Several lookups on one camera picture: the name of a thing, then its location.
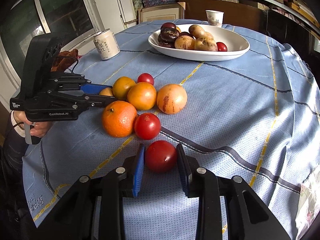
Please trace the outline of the left forearm dark sleeve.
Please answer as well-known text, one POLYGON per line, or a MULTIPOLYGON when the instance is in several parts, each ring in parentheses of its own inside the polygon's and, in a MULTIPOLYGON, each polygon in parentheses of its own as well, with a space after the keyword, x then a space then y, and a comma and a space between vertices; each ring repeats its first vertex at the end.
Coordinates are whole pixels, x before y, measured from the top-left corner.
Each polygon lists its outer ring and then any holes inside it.
POLYGON ((25 142, 25 132, 19 126, 13 128, 16 122, 8 120, 3 153, 9 167, 16 172, 22 172, 23 161, 28 144, 25 142))

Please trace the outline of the left hand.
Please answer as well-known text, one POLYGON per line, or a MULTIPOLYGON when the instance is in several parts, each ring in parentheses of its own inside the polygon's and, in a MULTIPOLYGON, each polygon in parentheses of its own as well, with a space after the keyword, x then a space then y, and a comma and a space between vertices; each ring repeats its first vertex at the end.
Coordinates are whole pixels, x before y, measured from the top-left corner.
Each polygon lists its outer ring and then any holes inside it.
POLYGON ((12 125, 16 125, 18 123, 21 123, 17 125, 14 130, 19 134, 21 137, 25 137, 25 131, 24 131, 24 124, 27 124, 29 126, 33 126, 33 128, 30 129, 30 135, 36 136, 36 137, 44 137, 47 132, 50 130, 52 126, 52 122, 31 122, 27 119, 25 116, 25 113, 23 111, 12 111, 11 113, 11 123, 12 125))

